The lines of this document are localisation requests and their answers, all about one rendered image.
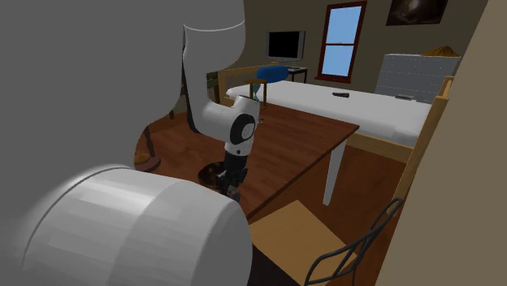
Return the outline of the blue office chair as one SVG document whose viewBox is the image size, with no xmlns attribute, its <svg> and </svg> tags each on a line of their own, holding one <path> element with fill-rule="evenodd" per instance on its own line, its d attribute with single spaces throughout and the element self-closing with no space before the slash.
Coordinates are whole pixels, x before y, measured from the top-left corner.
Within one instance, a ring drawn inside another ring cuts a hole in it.
<svg viewBox="0 0 507 286">
<path fill-rule="evenodd" d="M 282 65 L 270 65 L 259 68 L 256 77 L 259 80 L 265 80 L 267 83 L 275 83 L 286 80 L 288 74 L 289 70 L 287 67 Z"/>
</svg>

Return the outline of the white bed wooden frame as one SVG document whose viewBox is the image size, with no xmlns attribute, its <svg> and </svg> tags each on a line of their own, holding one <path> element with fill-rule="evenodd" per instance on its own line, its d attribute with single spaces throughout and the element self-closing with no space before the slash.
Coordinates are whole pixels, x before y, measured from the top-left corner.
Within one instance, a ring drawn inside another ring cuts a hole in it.
<svg viewBox="0 0 507 286">
<path fill-rule="evenodd" d="M 240 95 L 249 96 L 246 80 L 257 79 L 264 66 L 242 67 L 218 74 L 223 102 Z M 330 119 L 356 124 L 359 129 L 331 152 L 323 204 L 329 205 L 345 146 L 365 150 L 405 164 L 395 198 L 410 190 L 423 155 L 449 101 L 454 77 L 446 76 L 432 104 L 396 99 L 375 93 L 347 90 L 348 98 L 333 96 L 339 89 L 282 80 L 267 83 L 267 104 L 304 111 Z"/>
</svg>

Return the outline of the dark wall picture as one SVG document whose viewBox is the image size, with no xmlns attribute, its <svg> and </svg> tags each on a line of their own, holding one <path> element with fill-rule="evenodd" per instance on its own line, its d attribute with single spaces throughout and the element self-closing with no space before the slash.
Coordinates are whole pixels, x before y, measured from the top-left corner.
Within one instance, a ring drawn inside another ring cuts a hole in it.
<svg viewBox="0 0 507 286">
<path fill-rule="evenodd" d="M 392 0 L 387 26 L 439 24 L 449 0 Z"/>
</svg>

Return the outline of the white chest of drawers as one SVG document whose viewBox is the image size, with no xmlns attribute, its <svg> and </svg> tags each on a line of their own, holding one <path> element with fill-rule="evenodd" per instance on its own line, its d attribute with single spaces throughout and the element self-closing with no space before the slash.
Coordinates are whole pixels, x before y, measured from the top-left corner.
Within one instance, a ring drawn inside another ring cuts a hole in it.
<svg viewBox="0 0 507 286">
<path fill-rule="evenodd" d="M 458 56 L 385 54 L 375 93 L 395 97 L 413 96 L 416 102 L 432 103 L 446 76 L 453 76 Z"/>
</svg>

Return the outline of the red-framed window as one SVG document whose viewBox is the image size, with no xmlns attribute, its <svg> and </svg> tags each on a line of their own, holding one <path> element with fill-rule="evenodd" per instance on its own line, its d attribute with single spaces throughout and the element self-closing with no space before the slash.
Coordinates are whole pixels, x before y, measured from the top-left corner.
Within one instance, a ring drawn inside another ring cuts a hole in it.
<svg viewBox="0 0 507 286">
<path fill-rule="evenodd" d="M 317 80 L 350 83 L 367 0 L 327 6 Z"/>
</svg>

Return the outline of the brown round-based stand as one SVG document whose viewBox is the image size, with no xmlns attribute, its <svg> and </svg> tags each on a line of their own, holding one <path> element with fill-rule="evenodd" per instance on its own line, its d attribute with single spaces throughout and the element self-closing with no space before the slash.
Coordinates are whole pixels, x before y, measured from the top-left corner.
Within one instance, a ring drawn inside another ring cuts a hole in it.
<svg viewBox="0 0 507 286">
<path fill-rule="evenodd" d="M 136 152 L 134 155 L 134 167 L 138 171 L 151 172 L 156 170 L 161 164 L 161 158 L 155 153 L 154 144 L 151 139 L 150 127 L 147 126 L 143 131 L 145 137 L 145 143 L 148 152 L 139 153 Z"/>
</svg>

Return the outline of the dark television table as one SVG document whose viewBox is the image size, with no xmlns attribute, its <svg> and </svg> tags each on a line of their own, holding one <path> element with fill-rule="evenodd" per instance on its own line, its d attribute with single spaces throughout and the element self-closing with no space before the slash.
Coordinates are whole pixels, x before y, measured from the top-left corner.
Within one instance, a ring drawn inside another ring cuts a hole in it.
<svg viewBox="0 0 507 286">
<path fill-rule="evenodd" d="M 288 67 L 288 74 L 291 77 L 291 81 L 295 80 L 295 75 L 303 74 L 303 82 L 307 81 L 308 68 L 307 67 Z"/>
</svg>

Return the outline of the grey television black screen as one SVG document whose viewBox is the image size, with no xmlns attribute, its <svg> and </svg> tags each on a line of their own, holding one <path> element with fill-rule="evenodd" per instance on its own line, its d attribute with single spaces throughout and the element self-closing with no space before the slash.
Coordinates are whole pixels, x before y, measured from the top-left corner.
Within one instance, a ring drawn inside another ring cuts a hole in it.
<svg viewBox="0 0 507 286">
<path fill-rule="evenodd" d="M 305 31 L 265 32 L 266 57 L 282 63 L 301 61 L 305 39 Z"/>
</svg>

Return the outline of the brown wooden table white legs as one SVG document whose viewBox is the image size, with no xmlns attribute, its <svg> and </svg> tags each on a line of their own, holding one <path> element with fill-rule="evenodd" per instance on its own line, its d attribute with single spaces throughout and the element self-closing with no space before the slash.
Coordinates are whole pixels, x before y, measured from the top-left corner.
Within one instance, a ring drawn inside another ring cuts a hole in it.
<svg viewBox="0 0 507 286">
<path fill-rule="evenodd" d="M 248 174 L 239 187 L 240 206 L 252 218 L 353 135 L 358 126 L 270 104 L 260 114 Z M 207 164 L 224 159 L 224 143 L 191 131 L 187 115 L 166 115 L 149 125 L 154 152 L 161 158 L 155 173 L 198 182 Z"/>
</svg>

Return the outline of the dark brown bowl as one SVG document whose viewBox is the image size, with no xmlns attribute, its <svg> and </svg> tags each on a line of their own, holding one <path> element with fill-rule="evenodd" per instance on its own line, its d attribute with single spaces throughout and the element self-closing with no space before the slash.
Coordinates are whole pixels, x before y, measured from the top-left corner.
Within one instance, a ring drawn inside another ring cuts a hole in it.
<svg viewBox="0 0 507 286">
<path fill-rule="evenodd" d="M 219 175 L 225 171 L 223 162 L 213 162 L 204 166 L 197 174 L 200 184 L 209 189 L 220 189 Z"/>
</svg>

